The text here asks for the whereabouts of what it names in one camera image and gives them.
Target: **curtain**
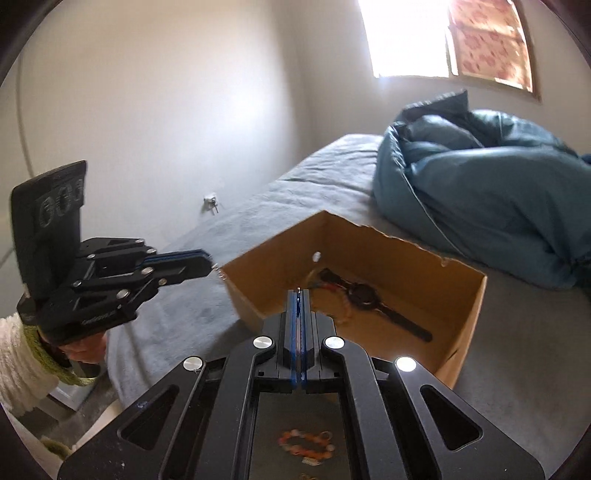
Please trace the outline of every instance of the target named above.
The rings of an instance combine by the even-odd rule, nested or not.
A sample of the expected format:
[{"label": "curtain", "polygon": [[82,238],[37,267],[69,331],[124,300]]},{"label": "curtain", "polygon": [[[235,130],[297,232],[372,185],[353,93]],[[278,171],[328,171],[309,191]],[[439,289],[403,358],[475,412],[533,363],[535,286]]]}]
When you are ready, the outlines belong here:
[{"label": "curtain", "polygon": [[461,74],[532,92],[525,34],[511,0],[451,0],[450,28]]}]

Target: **bed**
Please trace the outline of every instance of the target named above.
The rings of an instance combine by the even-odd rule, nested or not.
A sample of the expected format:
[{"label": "bed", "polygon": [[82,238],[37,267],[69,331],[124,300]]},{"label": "bed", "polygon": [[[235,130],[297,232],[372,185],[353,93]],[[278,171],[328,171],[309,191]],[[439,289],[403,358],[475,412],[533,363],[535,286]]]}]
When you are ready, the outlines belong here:
[{"label": "bed", "polygon": [[[384,219],[372,198],[380,142],[375,135],[337,140],[167,250],[203,248],[223,265],[323,209],[416,241]],[[591,422],[591,302],[578,289],[543,290],[468,263],[489,281],[455,391],[550,476]],[[162,289],[137,320],[109,332],[109,375],[128,406],[185,357],[218,358],[250,336],[212,274]]]}]

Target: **orange beaded bracelet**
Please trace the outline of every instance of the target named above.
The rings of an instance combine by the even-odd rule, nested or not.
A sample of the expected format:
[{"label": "orange beaded bracelet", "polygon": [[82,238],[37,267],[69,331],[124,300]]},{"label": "orange beaded bracelet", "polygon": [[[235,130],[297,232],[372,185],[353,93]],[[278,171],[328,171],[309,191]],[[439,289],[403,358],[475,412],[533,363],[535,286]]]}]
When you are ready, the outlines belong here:
[{"label": "orange beaded bracelet", "polygon": [[[302,445],[296,444],[291,445],[288,443],[288,440],[291,438],[301,438],[307,440],[310,443],[315,443],[317,445],[323,446],[324,451],[317,451],[312,449],[307,449]],[[318,435],[313,435],[311,433],[302,432],[297,429],[290,430],[289,432],[283,432],[283,434],[277,440],[277,443],[281,448],[283,448],[287,453],[296,456],[304,457],[304,460],[313,460],[315,462],[320,462],[320,460],[328,460],[333,456],[333,452],[335,451],[335,446],[330,443],[332,439],[332,433],[325,430],[324,432],[319,433]]]}]

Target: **sunlight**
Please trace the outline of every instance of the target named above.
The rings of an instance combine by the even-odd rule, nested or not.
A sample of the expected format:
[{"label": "sunlight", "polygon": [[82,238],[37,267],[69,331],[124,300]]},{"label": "sunlight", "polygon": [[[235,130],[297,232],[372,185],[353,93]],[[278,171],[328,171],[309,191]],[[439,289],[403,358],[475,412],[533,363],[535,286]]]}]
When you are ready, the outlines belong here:
[{"label": "sunlight", "polygon": [[359,0],[374,76],[449,77],[447,0]]}]

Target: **comforter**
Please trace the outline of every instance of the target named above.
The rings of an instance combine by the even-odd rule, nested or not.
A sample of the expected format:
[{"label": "comforter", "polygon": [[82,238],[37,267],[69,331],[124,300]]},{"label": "comforter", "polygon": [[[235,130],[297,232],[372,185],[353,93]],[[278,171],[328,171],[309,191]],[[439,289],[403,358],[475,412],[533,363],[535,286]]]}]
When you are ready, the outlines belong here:
[{"label": "comforter", "polygon": [[438,249],[545,288],[588,281],[591,165],[533,122],[470,111],[465,91],[402,110],[373,188],[385,217]]}]

